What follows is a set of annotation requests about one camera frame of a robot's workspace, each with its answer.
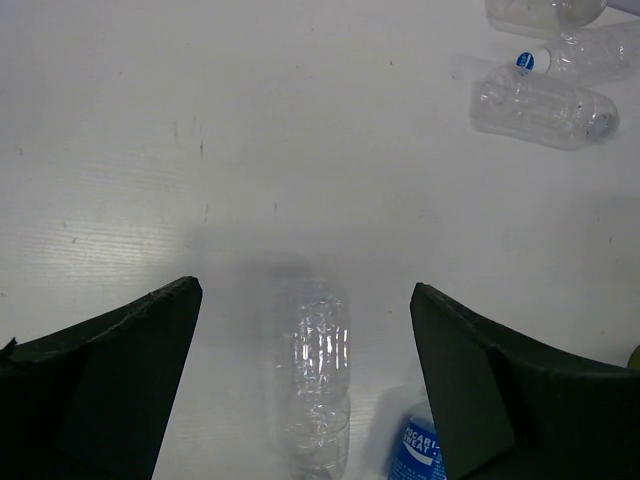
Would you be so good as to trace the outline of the clear crushed plastic bottle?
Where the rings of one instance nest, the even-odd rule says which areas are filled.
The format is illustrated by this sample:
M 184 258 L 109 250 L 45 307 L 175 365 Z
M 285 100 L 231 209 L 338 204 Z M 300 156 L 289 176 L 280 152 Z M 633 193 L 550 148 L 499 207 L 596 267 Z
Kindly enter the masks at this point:
M 346 295 L 321 278 L 279 298 L 279 440 L 293 479 L 341 479 L 349 451 L 350 315 Z

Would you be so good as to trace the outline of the blue label Pocari bottle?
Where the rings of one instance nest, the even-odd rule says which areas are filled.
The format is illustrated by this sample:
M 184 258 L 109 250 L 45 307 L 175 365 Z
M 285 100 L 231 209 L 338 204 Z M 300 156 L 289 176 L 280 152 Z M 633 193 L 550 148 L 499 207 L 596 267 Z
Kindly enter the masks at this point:
M 440 442 L 427 400 L 412 406 L 396 435 L 388 480 L 446 479 Z

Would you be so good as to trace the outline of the clear bottle front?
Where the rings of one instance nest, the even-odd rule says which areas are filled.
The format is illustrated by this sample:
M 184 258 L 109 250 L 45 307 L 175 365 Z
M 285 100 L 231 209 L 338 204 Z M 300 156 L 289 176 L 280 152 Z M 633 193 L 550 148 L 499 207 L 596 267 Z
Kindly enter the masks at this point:
M 474 84 L 470 119 L 478 131 L 565 151 L 600 144 L 620 124 L 607 96 L 515 65 Z

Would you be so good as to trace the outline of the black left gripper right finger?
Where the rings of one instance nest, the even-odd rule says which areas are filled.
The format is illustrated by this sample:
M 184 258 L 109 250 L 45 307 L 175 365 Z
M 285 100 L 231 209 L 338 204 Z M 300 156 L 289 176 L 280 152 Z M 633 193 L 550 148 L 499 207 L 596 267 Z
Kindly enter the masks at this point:
M 414 338 L 451 479 L 635 479 L 639 374 L 544 344 L 420 283 Z

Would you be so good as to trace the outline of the clear jar metal lid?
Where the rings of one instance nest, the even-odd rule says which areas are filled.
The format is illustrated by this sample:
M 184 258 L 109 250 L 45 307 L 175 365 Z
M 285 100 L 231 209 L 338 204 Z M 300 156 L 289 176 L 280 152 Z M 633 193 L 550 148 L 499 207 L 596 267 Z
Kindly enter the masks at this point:
M 607 0 L 487 0 L 486 18 L 496 30 L 547 38 L 563 28 L 591 24 L 605 10 Z

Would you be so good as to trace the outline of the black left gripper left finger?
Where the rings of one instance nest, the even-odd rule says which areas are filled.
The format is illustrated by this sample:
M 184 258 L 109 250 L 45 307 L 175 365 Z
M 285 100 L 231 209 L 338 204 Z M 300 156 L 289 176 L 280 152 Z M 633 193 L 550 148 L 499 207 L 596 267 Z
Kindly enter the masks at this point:
M 150 479 L 203 292 L 185 276 L 1 349 L 4 479 Z

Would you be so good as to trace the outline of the clear bottle white blue cap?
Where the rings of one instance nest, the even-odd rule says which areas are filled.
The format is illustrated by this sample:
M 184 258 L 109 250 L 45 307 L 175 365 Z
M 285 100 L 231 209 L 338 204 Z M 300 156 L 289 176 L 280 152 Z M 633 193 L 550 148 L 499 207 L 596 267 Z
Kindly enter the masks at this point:
M 639 71 L 639 21 L 562 30 L 522 52 L 515 65 L 585 86 L 620 80 Z

